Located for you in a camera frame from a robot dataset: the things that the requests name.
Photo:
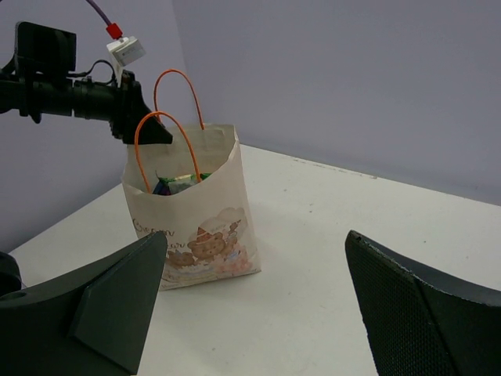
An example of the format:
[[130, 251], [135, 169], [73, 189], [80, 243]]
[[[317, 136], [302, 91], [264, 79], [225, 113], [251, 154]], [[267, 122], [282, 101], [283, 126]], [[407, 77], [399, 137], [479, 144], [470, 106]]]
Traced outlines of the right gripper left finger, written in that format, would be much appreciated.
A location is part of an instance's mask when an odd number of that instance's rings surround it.
[[1, 254], [3, 375], [135, 375], [167, 248], [152, 233], [119, 251], [24, 288]]

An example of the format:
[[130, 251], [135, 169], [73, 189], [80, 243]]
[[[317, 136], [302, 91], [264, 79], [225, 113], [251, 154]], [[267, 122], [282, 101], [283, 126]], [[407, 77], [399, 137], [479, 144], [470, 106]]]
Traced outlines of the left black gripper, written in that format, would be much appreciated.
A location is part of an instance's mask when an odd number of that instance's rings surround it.
[[[106, 85], [85, 79], [73, 86], [73, 113], [76, 118], [107, 121], [113, 137], [133, 145], [139, 122], [151, 109], [144, 103], [142, 88], [132, 71], [124, 70], [121, 85]], [[172, 144], [172, 134], [153, 115], [139, 131], [139, 145]]]

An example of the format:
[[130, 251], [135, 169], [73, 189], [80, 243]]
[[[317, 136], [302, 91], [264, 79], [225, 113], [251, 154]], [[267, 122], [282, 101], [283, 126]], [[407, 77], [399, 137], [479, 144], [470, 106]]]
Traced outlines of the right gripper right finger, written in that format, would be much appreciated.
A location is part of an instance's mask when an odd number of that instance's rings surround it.
[[344, 243], [379, 375], [498, 375], [500, 293], [350, 231]]

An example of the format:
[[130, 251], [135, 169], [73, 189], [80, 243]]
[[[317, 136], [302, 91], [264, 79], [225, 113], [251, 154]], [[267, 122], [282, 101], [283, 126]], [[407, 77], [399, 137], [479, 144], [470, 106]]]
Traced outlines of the white paper bag orange handles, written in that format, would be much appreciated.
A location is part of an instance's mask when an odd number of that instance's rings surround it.
[[[261, 271], [234, 125], [181, 125], [172, 115], [150, 116], [172, 134], [172, 144], [128, 145], [121, 178], [138, 237], [167, 238], [160, 290]], [[158, 178], [211, 175], [171, 196], [153, 194]]]

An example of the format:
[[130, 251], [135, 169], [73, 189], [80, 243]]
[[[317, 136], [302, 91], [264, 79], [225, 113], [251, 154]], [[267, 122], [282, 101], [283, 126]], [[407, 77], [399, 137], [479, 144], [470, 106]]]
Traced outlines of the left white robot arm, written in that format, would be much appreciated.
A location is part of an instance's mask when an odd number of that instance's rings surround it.
[[172, 134], [154, 117], [133, 72], [95, 81], [77, 72], [77, 36], [22, 21], [15, 27], [11, 60], [1, 69], [1, 112], [40, 123], [43, 114], [106, 121], [126, 145], [170, 144]]

